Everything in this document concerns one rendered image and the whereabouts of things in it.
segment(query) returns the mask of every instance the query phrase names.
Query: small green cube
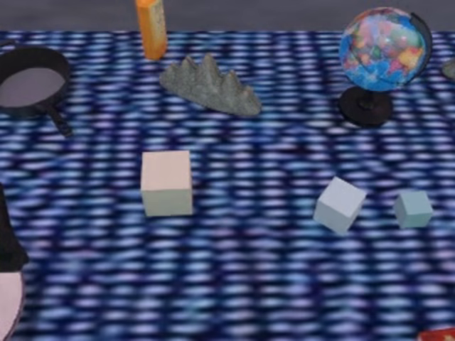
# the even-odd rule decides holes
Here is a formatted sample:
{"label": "small green cube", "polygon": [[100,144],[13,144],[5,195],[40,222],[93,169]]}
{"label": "small green cube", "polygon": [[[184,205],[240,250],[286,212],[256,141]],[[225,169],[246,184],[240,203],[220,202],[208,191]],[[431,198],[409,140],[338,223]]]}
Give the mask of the small green cube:
{"label": "small green cube", "polygon": [[401,228],[426,227],[433,215],[432,204],[424,190],[401,192],[394,210]]}

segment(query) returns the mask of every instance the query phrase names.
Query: blue rug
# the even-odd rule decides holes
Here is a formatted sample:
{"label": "blue rug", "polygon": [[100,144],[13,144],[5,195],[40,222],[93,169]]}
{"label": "blue rug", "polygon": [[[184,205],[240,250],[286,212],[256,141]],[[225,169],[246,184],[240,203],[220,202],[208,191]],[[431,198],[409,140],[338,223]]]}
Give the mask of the blue rug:
{"label": "blue rug", "polygon": [[[0,181],[31,258],[13,340],[413,341],[455,326],[455,83],[439,72],[455,33],[434,34],[425,73],[376,130],[336,109],[351,86],[339,37],[171,33],[151,62],[136,33],[0,33],[73,65],[73,138],[0,116]],[[170,63],[207,52],[255,89],[257,118],[160,87]],[[141,152],[175,149],[191,151],[195,214],[147,219]],[[368,192],[346,237],[312,220],[335,175]],[[406,189],[428,192],[428,228],[398,228]]]}

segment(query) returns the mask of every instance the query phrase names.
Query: pink disc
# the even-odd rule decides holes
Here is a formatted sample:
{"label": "pink disc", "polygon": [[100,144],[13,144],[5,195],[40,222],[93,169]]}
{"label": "pink disc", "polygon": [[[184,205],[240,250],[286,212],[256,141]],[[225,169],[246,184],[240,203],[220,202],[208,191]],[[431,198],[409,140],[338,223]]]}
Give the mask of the pink disc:
{"label": "pink disc", "polygon": [[0,273],[0,340],[10,338],[23,307],[24,285],[21,272]]}

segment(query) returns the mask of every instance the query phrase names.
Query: orange cylinder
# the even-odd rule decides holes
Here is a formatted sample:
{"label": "orange cylinder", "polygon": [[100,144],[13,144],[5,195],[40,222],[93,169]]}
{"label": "orange cylinder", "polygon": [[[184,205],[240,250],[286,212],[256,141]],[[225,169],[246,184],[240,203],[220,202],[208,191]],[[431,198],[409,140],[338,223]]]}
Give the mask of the orange cylinder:
{"label": "orange cylinder", "polygon": [[168,47],[163,0],[136,0],[136,9],[145,58],[159,60]]}

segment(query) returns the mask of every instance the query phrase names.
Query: red box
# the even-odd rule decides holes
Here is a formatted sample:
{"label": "red box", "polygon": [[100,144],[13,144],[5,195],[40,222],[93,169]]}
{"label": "red box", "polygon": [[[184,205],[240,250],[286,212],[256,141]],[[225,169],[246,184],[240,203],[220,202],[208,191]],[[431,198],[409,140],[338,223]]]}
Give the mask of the red box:
{"label": "red box", "polygon": [[455,328],[428,330],[419,333],[419,341],[455,341]]}

